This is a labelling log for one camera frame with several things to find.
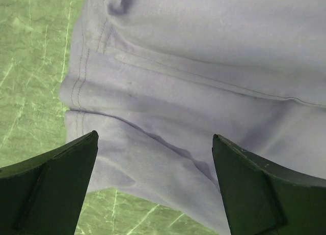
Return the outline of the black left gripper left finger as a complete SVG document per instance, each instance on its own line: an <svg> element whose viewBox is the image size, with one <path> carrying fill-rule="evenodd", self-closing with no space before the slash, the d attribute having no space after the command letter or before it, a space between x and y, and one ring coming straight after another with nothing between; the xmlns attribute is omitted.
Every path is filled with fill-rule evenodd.
<svg viewBox="0 0 326 235"><path fill-rule="evenodd" d="M1 168L1 234L75 233L98 151L92 131Z"/></svg>

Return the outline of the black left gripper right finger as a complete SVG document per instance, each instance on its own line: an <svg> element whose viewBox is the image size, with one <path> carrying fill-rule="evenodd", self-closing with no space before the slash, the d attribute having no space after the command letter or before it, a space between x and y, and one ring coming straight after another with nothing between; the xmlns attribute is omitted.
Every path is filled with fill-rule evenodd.
<svg viewBox="0 0 326 235"><path fill-rule="evenodd" d="M232 235L324 235L325 180L251 153L221 135L212 156Z"/></svg>

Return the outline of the purple t shirt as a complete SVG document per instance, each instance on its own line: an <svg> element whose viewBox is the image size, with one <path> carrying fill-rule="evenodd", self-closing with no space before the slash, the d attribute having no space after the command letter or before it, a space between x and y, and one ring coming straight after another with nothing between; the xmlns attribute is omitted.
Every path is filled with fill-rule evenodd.
<svg viewBox="0 0 326 235"><path fill-rule="evenodd" d="M325 178L325 0L85 0L59 97L99 134L88 192L229 234L215 134Z"/></svg>

